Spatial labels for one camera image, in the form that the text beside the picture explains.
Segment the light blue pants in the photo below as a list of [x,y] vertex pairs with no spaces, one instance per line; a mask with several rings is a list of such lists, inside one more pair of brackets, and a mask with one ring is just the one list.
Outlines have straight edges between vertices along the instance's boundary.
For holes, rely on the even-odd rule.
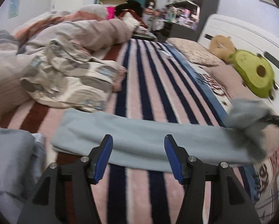
[[51,144],[56,151],[86,156],[108,134],[113,138],[111,164],[170,172],[164,139],[172,135],[189,155],[204,163],[217,165],[225,161],[243,165],[266,157],[266,123],[262,118],[271,114],[262,101],[246,99],[233,101],[225,117],[226,127],[129,119],[69,109],[64,112]]

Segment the pink ribbed pillow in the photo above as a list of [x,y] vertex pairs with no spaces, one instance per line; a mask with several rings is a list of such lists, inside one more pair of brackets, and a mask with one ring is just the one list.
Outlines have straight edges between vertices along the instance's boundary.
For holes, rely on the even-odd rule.
[[[204,70],[226,90],[230,101],[237,98],[260,100],[249,88],[243,85],[241,76],[231,65],[206,67]],[[263,133],[265,149],[270,155],[279,148],[279,128],[269,125],[263,130]]]

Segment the green avocado plush toy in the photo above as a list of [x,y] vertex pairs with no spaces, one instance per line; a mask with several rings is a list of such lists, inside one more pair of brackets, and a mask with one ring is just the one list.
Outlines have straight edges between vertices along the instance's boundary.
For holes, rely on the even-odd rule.
[[243,83],[259,98],[274,100],[277,90],[275,74],[271,64],[261,55],[246,50],[236,50],[228,57]]

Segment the folded grey blue clothes stack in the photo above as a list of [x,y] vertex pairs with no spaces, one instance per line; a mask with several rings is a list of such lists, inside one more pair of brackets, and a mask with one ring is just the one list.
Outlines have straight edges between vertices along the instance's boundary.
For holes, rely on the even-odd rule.
[[42,175],[46,138],[41,133],[0,127],[0,211],[16,223]]

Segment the white bed headboard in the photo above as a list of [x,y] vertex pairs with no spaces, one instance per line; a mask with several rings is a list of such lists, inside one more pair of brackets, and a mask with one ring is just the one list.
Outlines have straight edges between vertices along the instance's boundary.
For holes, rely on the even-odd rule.
[[267,99],[266,103],[279,115],[279,39],[248,22],[212,14],[200,33],[198,43],[208,47],[216,35],[229,36],[237,49],[261,54],[272,65],[277,90],[273,93],[274,100]]

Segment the tan plush toy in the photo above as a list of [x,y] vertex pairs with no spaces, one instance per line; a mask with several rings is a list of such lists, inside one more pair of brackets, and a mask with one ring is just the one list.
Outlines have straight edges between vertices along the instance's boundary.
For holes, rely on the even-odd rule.
[[209,51],[225,63],[230,64],[232,63],[231,56],[236,52],[236,48],[230,36],[216,35],[211,39]]

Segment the floral patterned pillow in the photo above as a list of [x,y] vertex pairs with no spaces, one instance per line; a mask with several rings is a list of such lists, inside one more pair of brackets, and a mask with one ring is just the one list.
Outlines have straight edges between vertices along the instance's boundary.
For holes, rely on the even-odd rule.
[[183,38],[168,38],[165,42],[178,49],[191,63],[207,67],[221,66],[224,64],[221,59],[195,41]]

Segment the grey cream patterned cloth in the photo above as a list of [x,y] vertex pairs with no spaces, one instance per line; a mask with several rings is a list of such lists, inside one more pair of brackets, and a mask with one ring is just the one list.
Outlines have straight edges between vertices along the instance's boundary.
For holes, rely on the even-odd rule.
[[126,73],[116,61],[98,59],[75,41],[55,38],[33,57],[21,86],[39,104],[92,113],[105,110]]

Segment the striped pink navy blanket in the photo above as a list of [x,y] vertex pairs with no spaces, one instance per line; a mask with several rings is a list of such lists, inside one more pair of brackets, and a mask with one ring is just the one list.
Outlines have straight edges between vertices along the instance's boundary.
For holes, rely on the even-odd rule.
[[[201,67],[186,69],[182,56],[165,59],[159,43],[131,40],[113,46],[106,55],[127,68],[122,90],[112,94],[106,112],[132,119],[219,126],[219,97],[228,106],[226,90]],[[264,162],[234,168],[255,203],[262,223],[268,223],[279,204],[279,148]],[[171,173],[108,165],[103,179],[92,187],[102,223],[175,223],[184,196]]]

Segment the dark tall bookshelf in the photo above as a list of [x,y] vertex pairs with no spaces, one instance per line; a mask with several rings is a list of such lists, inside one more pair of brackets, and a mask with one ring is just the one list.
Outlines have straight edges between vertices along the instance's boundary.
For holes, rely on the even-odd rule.
[[184,38],[197,41],[203,27],[210,15],[215,14],[218,10],[219,0],[156,0],[158,9],[178,9],[189,12],[189,21],[172,21],[167,19],[163,21],[164,27],[156,32],[158,41],[164,42],[167,38]]

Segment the rumpled beige pink duvet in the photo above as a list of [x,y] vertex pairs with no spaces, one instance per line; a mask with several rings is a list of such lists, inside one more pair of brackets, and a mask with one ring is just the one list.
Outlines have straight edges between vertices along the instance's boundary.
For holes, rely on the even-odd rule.
[[75,12],[49,11],[13,33],[0,30],[0,117],[33,98],[21,86],[21,77],[35,55],[55,39],[75,41],[93,57],[96,51],[122,44],[132,32],[119,18],[107,20],[102,5]]

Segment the magenta shopping bag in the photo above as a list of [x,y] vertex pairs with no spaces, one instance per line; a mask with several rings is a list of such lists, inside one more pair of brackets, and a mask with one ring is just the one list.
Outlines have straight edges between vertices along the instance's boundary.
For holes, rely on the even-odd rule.
[[115,18],[115,7],[107,7],[108,16],[106,17],[107,20]]

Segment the pile of clothes on chair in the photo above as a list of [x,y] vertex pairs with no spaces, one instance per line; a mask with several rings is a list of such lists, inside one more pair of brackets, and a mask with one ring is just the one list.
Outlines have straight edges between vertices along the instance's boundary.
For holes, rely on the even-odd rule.
[[147,24],[142,20],[143,12],[144,9],[138,1],[128,0],[115,7],[114,15],[128,26],[132,38],[157,41],[157,37],[149,31]]

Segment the blue wall poster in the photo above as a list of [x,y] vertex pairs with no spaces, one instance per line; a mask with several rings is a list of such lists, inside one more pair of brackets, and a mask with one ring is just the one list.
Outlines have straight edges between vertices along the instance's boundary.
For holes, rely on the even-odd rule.
[[9,4],[8,17],[14,18],[19,15],[19,6],[21,0],[11,0]]

